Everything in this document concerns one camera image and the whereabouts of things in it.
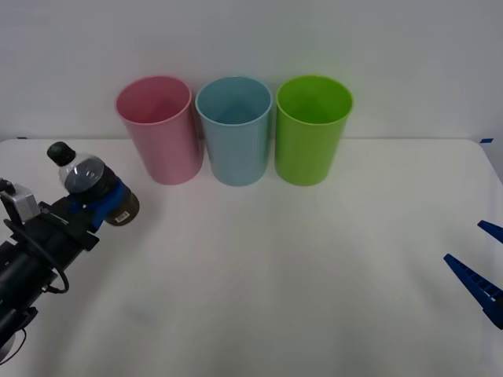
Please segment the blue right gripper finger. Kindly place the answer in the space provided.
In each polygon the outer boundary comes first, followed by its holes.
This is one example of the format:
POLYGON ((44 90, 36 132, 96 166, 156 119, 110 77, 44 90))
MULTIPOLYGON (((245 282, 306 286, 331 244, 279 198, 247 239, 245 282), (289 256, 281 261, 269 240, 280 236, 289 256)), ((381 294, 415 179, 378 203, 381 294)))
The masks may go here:
POLYGON ((446 254, 443 260, 472 297, 479 303, 488 319, 501 330, 502 289, 480 276, 451 254, 446 254))
POLYGON ((503 241, 503 228, 488 221, 480 221, 477 224, 482 230, 487 232, 498 241, 503 241))

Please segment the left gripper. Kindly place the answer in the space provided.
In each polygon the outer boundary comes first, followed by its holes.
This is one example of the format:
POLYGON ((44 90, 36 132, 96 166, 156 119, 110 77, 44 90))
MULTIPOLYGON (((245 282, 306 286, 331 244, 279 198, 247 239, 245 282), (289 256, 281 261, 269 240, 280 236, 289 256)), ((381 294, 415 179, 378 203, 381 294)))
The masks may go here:
POLYGON ((39 214, 22 221, 11 213, 13 225, 42 247, 57 265, 66 269, 83 251, 91 251, 99 242, 95 236, 103 222, 124 226, 132 221, 132 192, 119 183, 104 198, 90 202, 69 194, 48 204, 39 203, 39 214))

